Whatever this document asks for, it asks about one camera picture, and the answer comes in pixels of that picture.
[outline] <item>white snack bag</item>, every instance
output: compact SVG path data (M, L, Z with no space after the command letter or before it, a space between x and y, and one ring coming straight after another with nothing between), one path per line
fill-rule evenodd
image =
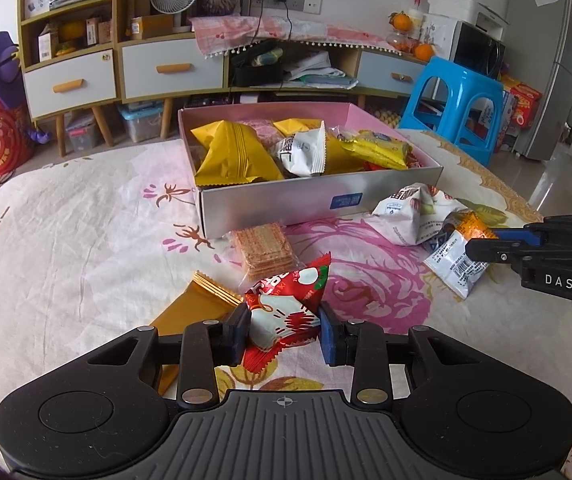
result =
M449 214L464 209L436 187L413 184L382 200L365 221L394 245L416 246L439 233Z
M326 133L322 121L321 128L298 132L280 140L272 147L274 158L284 169L296 176L316 176L325 171Z
M467 213L455 227L450 238L424 263L448 287L464 300L490 264L474 262L466 256L466 244L472 238L496 238L473 212Z

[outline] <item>blue plastic stool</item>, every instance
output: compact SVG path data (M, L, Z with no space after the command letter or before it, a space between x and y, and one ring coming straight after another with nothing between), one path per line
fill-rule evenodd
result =
M448 86L448 98L440 116L417 111L425 86L433 77ZM493 120L485 139L480 139L466 126L470 110L479 98L490 99L494 107ZM399 127L431 130L427 124L434 124L435 133L450 140L483 166L488 166L499 136L503 108L504 88L499 81L435 56L419 76Z

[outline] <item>pink box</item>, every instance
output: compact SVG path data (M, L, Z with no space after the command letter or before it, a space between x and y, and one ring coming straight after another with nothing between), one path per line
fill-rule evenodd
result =
M345 103L259 103L185 108L179 111L179 131L192 173L195 173L195 162L189 146L198 144L192 129L222 120L282 121L293 118L321 119L328 127L373 130L407 141L398 130L389 128L355 105ZM413 153L423 168L362 171L208 189L195 186L201 232L207 238L219 238L230 231L272 222L292 225L373 211L381 200L404 186L415 182L436 186L444 168L417 147L413 146Z

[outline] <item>microwave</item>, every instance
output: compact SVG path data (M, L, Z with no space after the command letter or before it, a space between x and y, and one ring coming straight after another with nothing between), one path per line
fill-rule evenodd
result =
M499 77L506 47L480 28L447 16L426 14L421 26L422 43L431 43L439 57L491 79Z

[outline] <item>wooden table leg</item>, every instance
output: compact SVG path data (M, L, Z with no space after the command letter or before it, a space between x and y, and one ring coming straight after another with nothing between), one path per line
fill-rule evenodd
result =
M56 117L56 143L59 146L59 156L66 156L66 125L63 115Z
M103 114L103 110L100 106L93 106L92 113L94 114L94 118L97 120L99 131L101 132L101 135L103 135L103 140L105 140L106 144L110 147L114 146L115 143L112 142L112 133L110 132L110 127L106 122L106 117Z
M173 99L168 98L163 101L162 116L162 139L167 139L170 134L170 121L173 118Z

